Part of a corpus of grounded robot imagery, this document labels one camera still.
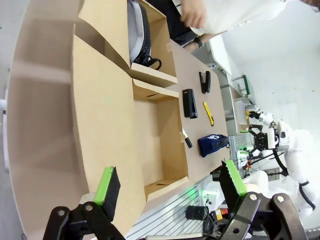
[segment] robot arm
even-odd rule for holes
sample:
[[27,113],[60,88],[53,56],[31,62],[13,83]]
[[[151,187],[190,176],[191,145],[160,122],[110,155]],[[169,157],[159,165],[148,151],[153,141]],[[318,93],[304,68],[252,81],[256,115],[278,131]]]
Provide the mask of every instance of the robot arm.
[[269,127],[268,131],[274,132],[274,139],[268,139],[267,149],[273,149],[274,153],[284,152],[288,175],[299,183],[299,191],[293,196],[295,208],[300,217],[310,215],[316,207],[314,202],[319,198],[317,183],[306,169],[307,152],[313,142],[312,135],[307,130],[293,130],[282,120],[275,120],[269,112],[251,111],[249,117],[258,119]]

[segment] blue bag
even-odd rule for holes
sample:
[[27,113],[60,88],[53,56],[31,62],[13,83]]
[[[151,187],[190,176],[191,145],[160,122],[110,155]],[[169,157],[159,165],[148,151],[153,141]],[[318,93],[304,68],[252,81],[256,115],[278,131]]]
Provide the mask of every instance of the blue bag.
[[204,158],[221,148],[229,148],[229,139],[222,134],[211,134],[198,139],[201,156]]

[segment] cardboard box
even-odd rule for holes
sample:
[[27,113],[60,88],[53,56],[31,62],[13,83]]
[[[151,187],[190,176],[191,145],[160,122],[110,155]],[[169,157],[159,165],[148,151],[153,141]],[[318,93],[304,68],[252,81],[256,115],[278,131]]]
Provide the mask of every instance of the cardboard box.
[[73,40],[73,119],[79,166],[90,192],[116,166],[114,224],[122,234],[146,202],[187,182],[179,94],[132,79],[79,37]]
[[143,0],[138,2],[147,12],[151,35],[151,56],[161,59],[162,67],[159,70],[137,63],[130,64],[127,1],[85,0],[78,17],[95,28],[105,39],[105,56],[132,78],[159,87],[174,85],[178,81],[167,19],[149,3]]

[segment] person's hand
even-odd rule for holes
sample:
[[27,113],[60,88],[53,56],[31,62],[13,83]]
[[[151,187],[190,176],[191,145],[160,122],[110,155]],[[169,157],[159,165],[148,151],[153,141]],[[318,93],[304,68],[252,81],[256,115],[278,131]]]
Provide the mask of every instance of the person's hand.
[[203,28],[206,23],[206,8],[203,0],[181,0],[181,22],[186,27]]

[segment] white shirt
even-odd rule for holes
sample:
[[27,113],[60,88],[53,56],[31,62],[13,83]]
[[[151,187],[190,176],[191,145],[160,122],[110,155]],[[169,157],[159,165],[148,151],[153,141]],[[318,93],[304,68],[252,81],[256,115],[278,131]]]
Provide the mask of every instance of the white shirt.
[[[182,14],[181,0],[172,0]],[[251,21],[275,18],[286,6],[287,0],[202,0],[206,9],[203,28],[191,30],[197,35],[219,34]]]

